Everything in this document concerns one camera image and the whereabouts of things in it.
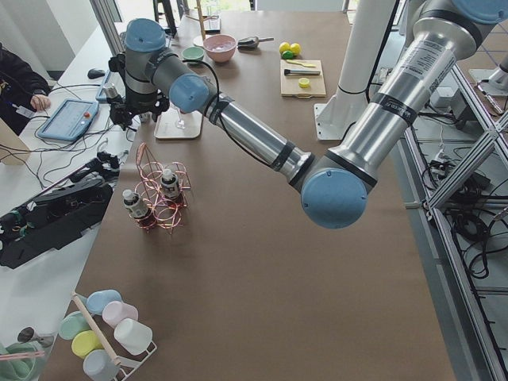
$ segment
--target wire bottle holder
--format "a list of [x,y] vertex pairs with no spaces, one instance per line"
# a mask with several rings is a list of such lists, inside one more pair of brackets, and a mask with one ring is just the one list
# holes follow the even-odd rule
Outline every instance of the wire bottle holder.
[[[146,143],[141,143],[136,152],[136,167],[141,181],[134,190],[152,211],[146,217],[136,219],[138,226],[146,231],[159,226],[170,234],[173,233],[176,226],[183,225],[182,209],[187,207],[185,191],[191,188],[191,180],[185,166],[174,161],[164,167],[156,160]],[[162,191],[160,180],[165,168],[170,168],[179,178],[182,192],[179,202],[166,198]]]

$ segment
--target person's hand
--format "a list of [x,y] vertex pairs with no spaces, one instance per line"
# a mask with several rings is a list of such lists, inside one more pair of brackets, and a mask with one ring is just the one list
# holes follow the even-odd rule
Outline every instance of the person's hand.
[[37,111],[46,110],[51,105],[51,100],[42,94],[36,94],[32,96],[32,100],[30,100],[30,105]]

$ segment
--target yellow cup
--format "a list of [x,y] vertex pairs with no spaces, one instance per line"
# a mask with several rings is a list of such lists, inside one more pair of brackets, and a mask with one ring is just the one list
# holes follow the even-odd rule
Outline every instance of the yellow cup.
[[103,349],[101,342],[98,340],[94,331],[83,331],[78,333],[72,340],[72,353],[84,359],[88,353],[95,349]]

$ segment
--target small bottle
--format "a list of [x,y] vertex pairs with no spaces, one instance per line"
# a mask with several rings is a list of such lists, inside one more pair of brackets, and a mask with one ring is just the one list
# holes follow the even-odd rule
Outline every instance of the small bottle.
[[124,198],[125,208],[140,227],[150,229],[156,225],[153,210],[146,205],[138,193],[126,189],[121,195]]
[[169,168],[162,171],[162,178],[160,179],[160,185],[164,197],[175,204],[183,204],[183,194],[180,189],[180,183],[178,176],[173,173]]

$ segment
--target person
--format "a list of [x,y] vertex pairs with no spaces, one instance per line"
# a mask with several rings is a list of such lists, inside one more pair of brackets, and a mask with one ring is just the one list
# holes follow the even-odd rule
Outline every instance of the person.
[[0,118],[17,135],[30,118],[23,107],[30,111],[46,110],[51,105],[50,91],[42,76],[0,43]]

